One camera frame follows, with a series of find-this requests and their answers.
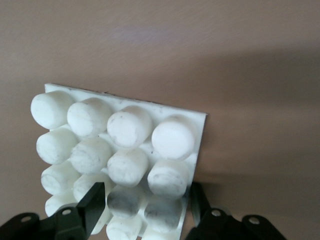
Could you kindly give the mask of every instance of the white plastic block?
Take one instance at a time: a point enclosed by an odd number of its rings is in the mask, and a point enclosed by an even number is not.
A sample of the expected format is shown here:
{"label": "white plastic block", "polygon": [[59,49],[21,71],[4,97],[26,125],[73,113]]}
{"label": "white plastic block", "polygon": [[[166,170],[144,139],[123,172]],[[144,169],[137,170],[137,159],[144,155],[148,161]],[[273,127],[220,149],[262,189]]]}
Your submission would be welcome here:
{"label": "white plastic block", "polygon": [[74,102],[64,91],[42,93],[33,98],[31,114],[40,126],[55,129],[67,123],[67,111]]}
{"label": "white plastic block", "polygon": [[159,160],[151,169],[147,180],[153,194],[179,199],[186,192],[189,170],[182,161]]}
{"label": "white plastic block", "polygon": [[162,121],[152,133],[154,149],[168,160],[184,160],[194,151],[197,128],[182,115],[172,115]]}
{"label": "white plastic block", "polygon": [[105,101],[92,97],[72,104],[67,112],[67,122],[78,136],[92,138],[107,129],[111,114]]}
{"label": "white plastic block", "polygon": [[41,184],[51,195],[61,194],[72,188],[80,174],[69,161],[60,165],[52,165],[41,174]]}
{"label": "white plastic block", "polygon": [[36,141],[36,151],[46,163],[61,164],[70,157],[72,148],[78,142],[72,131],[60,127],[41,135]]}
{"label": "white plastic block", "polygon": [[61,194],[53,195],[50,197],[44,206],[45,213],[51,217],[55,212],[64,205],[76,203],[76,199],[71,190],[64,191]]}
{"label": "white plastic block", "polygon": [[140,186],[115,186],[107,196],[107,205],[110,212],[120,219],[130,219],[138,214],[145,194]]}
{"label": "white plastic block", "polygon": [[141,240],[177,240],[179,239],[179,233],[177,231],[171,232],[158,232],[153,230],[151,226],[148,226],[143,234]]}
{"label": "white plastic block", "polygon": [[169,233],[177,229],[182,205],[180,200],[153,196],[144,210],[147,224],[157,232]]}
{"label": "white plastic block", "polygon": [[136,240],[142,227],[139,216],[130,219],[121,219],[114,216],[106,226],[109,240]]}
{"label": "white plastic block", "polygon": [[[59,176],[42,180],[52,193],[67,188],[47,201],[47,213],[78,202],[94,182],[104,182],[107,210],[92,234],[107,223],[111,240],[179,239],[205,113],[46,84],[45,93],[34,97],[31,114],[50,131],[37,141],[40,158],[57,167],[71,163],[70,173],[82,175],[73,186],[73,180],[62,183]],[[164,198],[161,204],[152,200],[158,197]],[[157,209],[170,212],[169,224]]]}
{"label": "white plastic block", "polygon": [[148,169],[147,155],[140,148],[124,148],[117,151],[108,161],[110,178],[123,187],[135,187]]}
{"label": "white plastic block", "polygon": [[113,142],[122,148],[141,145],[152,131],[149,114],[139,106],[127,106],[108,120],[107,132]]}
{"label": "white plastic block", "polygon": [[69,160],[79,173],[93,175],[107,165],[111,155],[109,144],[100,137],[93,137],[79,142]]}
{"label": "white plastic block", "polygon": [[86,195],[95,183],[104,183],[104,192],[107,197],[112,189],[112,182],[107,174],[99,172],[96,175],[82,175],[73,184],[73,196],[77,202]]}

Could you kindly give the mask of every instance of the white cylindrical bump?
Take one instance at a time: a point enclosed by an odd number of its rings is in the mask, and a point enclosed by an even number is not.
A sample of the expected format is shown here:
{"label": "white cylindrical bump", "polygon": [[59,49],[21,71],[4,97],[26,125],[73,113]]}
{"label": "white cylindrical bump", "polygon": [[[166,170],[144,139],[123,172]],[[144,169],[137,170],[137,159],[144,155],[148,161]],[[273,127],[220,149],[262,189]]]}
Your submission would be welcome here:
{"label": "white cylindrical bump", "polygon": [[181,198],[187,189],[189,170],[183,161],[159,160],[148,174],[153,194],[168,199]]}
{"label": "white cylindrical bump", "polygon": [[109,193],[106,202],[114,216],[129,219],[137,215],[144,196],[140,186],[127,188],[117,185]]}
{"label": "white cylindrical bump", "polygon": [[52,165],[41,174],[41,184],[49,194],[61,194],[71,189],[80,174],[69,161],[59,165]]}
{"label": "white cylindrical bump", "polygon": [[167,160],[184,160],[194,151],[197,140],[195,124],[182,115],[172,115],[153,131],[154,149]]}
{"label": "white cylindrical bump", "polygon": [[60,127],[41,135],[36,141],[36,151],[43,161],[56,165],[70,157],[77,143],[78,139],[72,131]]}
{"label": "white cylindrical bump", "polygon": [[153,196],[144,210],[146,222],[155,231],[169,233],[177,229],[182,213],[180,200]]}
{"label": "white cylindrical bump", "polygon": [[77,201],[74,198],[74,195],[71,190],[64,191],[61,194],[53,195],[50,197],[44,206],[45,213],[48,217],[51,217],[56,211],[64,205],[73,204]]}
{"label": "white cylindrical bump", "polygon": [[107,170],[112,181],[131,188],[141,181],[148,165],[148,157],[140,148],[123,148],[109,159]]}
{"label": "white cylindrical bump", "polygon": [[136,240],[142,227],[139,216],[131,219],[121,219],[114,216],[106,226],[109,240]]}
{"label": "white cylindrical bump", "polygon": [[179,240],[178,231],[158,232],[147,226],[141,240]]}
{"label": "white cylindrical bump", "polygon": [[55,129],[67,123],[67,111],[75,101],[64,91],[36,95],[31,102],[31,115],[46,129]]}
{"label": "white cylindrical bump", "polygon": [[94,229],[91,232],[91,235],[95,235],[101,232],[104,225],[107,224],[107,221],[110,219],[111,213],[107,205],[105,205],[104,211],[102,212],[98,222],[94,226]]}
{"label": "white cylindrical bump", "polygon": [[81,141],[72,149],[70,161],[79,173],[93,175],[107,165],[111,155],[109,144],[100,137],[93,137]]}
{"label": "white cylindrical bump", "polygon": [[67,112],[67,122],[78,136],[92,138],[107,130],[111,114],[105,101],[92,97],[72,104]]}
{"label": "white cylindrical bump", "polygon": [[95,175],[82,175],[73,184],[73,196],[77,202],[86,195],[95,183],[104,183],[104,191],[107,196],[112,188],[112,183],[107,174],[99,172]]}
{"label": "white cylindrical bump", "polygon": [[113,142],[122,148],[135,148],[142,144],[152,131],[149,114],[139,106],[127,106],[108,120],[107,132]]}

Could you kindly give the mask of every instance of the black bracket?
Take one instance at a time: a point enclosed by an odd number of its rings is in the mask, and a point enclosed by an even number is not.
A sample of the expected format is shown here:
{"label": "black bracket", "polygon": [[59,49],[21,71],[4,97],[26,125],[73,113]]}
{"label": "black bracket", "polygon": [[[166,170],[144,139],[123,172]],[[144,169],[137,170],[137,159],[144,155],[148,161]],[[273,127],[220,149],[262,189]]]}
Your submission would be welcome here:
{"label": "black bracket", "polygon": [[49,218],[36,213],[14,216],[0,227],[2,240],[87,240],[106,206],[105,184],[96,182],[82,200]]}
{"label": "black bracket", "polygon": [[197,227],[186,240],[286,240],[263,216],[247,215],[238,221],[220,208],[211,208],[199,183],[192,184],[190,201]]}

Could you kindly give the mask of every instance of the beige wall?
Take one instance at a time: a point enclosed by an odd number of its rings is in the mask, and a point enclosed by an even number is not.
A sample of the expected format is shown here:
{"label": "beige wall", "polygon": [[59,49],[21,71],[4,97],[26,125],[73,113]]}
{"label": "beige wall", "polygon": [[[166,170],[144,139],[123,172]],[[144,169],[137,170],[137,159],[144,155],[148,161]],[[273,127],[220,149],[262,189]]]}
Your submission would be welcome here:
{"label": "beige wall", "polygon": [[208,113],[195,179],[211,203],[320,239],[319,12],[318,0],[0,0],[0,224],[45,217],[46,130],[29,109],[56,83]]}

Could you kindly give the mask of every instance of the white mounting plate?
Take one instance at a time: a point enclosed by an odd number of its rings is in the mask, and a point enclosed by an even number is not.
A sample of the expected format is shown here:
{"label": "white mounting plate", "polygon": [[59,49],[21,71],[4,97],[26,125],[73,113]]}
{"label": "white mounting plate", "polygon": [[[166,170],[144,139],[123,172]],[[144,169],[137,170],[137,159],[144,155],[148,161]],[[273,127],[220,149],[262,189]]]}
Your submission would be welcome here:
{"label": "white mounting plate", "polygon": [[[53,92],[53,91],[66,92],[70,96],[72,96],[76,102],[80,102],[80,101],[83,101],[88,98],[102,99],[110,106],[110,108],[112,109],[112,111],[114,113],[120,111],[121,109],[123,109],[127,106],[132,106],[132,105],[139,106],[139,107],[145,109],[150,114],[152,121],[153,121],[153,127],[156,127],[165,118],[167,118],[171,115],[177,115],[177,114],[187,117],[195,124],[195,126],[197,128],[197,132],[198,132],[198,137],[196,139],[194,151],[187,159],[184,160],[184,162],[186,163],[186,165],[188,166],[188,169],[189,169],[189,180],[188,180],[187,191],[181,199],[183,210],[182,210],[182,214],[180,217],[180,222],[179,222],[178,228],[176,230],[178,232],[178,236],[180,236],[181,231],[182,231],[182,227],[183,227],[183,222],[184,222],[185,215],[186,215],[189,190],[190,190],[190,186],[192,184],[195,169],[196,169],[197,159],[198,159],[200,145],[201,145],[201,138],[202,138],[202,133],[203,133],[205,119],[206,119],[207,114],[202,113],[202,112],[172,107],[172,106],[161,105],[161,104],[157,104],[157,103],[153,103],[153,102],[128,99],[128,98],[119,97],[119,96],[115,96],[115,95],[108,94],[108,93],[93,92],[93,91],[89,91],[89,90],[66,87],[66,86],[61,86],[61,85],[51,84],[51,83],[45,84],[45,92],[46,93]],[[110,144],[113,153],[115,153],[117,150],[120,149],[120,147],[118,147],[117,145],[115,145],[113,143],[113,141],[110,139],[107,132],[101,133],[99,135],[99,137],[106,140]],[[143,177],[140,184],[145,188],[146,192],[148,193],[148,194],[146,194],[146,196],[150,196],[151,193],[150,193],[150,190],[148,189],[147,175],[150,172],[153,165],[155,164],[155,162],[157,160],[161,159],[161,157],[154,150],[152,143],[151,143],[150,136],[139,147],[146,153],[146,155],[149,158],[149,169],[148,169],[147,173],[145,174],[145,176]],[[106,168],[102,169],[102,171],[105,173],[108,173]],[[143,236],[143,233],[147,227],[147,223],[144,219],[145,207],[146,207],[146,205],[144,204],[138,213],[144,222],[144,226],[142,227],[140,234],[139,234],[140,237]]]}

